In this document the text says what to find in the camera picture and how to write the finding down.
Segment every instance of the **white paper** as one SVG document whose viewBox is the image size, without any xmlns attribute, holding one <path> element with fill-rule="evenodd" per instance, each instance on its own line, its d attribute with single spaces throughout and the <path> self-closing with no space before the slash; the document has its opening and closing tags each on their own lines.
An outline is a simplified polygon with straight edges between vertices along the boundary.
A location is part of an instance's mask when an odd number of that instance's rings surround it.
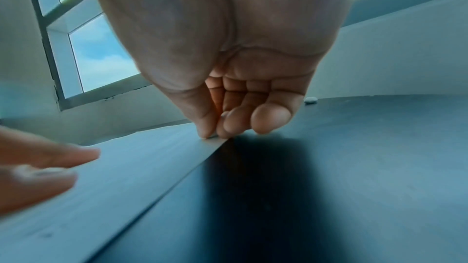
<svg viewBox="0 0 468 263">
<path fill-rule="evenodd" d="M 104 142 L 70 191 L 0 219 L 0 263 L 83 263 L 224 140 L 193 124 Z"/>
</svg>

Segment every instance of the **black table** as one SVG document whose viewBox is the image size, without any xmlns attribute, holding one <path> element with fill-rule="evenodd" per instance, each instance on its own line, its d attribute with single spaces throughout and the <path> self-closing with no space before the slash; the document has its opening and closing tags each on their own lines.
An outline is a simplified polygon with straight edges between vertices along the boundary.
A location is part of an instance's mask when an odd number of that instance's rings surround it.
<svg viewBox="0 0 468 263">
<path fill-rule="evenodd" d="M 226 142 L 90 262 L 466 263 L 467 120 L 463 96 L 320 100 Z"/>
</svg>

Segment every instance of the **sky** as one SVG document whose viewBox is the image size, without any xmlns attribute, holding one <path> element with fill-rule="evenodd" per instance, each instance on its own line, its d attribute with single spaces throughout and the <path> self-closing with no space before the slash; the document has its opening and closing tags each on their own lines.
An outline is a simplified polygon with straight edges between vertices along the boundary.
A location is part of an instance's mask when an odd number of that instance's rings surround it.
<svg viewBox="0 0 468 263">
<path fill-rule="evenodd" d="M 71 33 L 70 40 L 85 92 L 138 74 L 104 15 Z"/>
</svg>

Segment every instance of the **wall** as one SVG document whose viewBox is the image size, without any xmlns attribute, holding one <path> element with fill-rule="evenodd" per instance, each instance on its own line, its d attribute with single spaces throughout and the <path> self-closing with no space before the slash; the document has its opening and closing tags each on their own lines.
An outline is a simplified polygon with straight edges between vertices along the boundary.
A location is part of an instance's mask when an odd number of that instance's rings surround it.
<svg viewBox="0 0 468 263">
<path fill-rule="evenodd" d="M 436 0 L 343 28 L 309 95 L 468 94 L 468 0 Z M 183 119 L 154 87 L 64 112 L 30 0 L 0 0 L 4 125 L 86 143 Z"/>
</svg>

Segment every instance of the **white small object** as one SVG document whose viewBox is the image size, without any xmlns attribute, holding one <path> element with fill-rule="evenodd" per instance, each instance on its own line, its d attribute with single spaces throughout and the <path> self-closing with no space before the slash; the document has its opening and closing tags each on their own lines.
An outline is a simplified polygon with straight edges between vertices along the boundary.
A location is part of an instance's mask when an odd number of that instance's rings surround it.
<svg viewBox="0 0 468 263">
<path fill-rule="evenodd" d="M 317 101 L 318 99 L 316 97 L 307 97 L 304 99 L 304 103 L 306 103 L 306 105 L 315 104 Z"/>
</svg>

